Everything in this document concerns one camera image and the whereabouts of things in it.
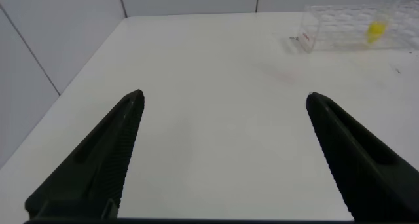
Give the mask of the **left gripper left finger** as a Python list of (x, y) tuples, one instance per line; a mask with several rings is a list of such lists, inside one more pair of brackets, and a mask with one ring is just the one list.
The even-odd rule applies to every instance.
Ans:
[(144, 106), (125, 95), (27, 198), (30, 219), (116, 218)]

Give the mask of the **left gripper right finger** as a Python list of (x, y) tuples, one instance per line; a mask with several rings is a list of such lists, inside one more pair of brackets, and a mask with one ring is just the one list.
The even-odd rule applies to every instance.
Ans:
[(331, 98), (306, 110), (345, 205), (357, 222), (418, 222), (418, 171)]

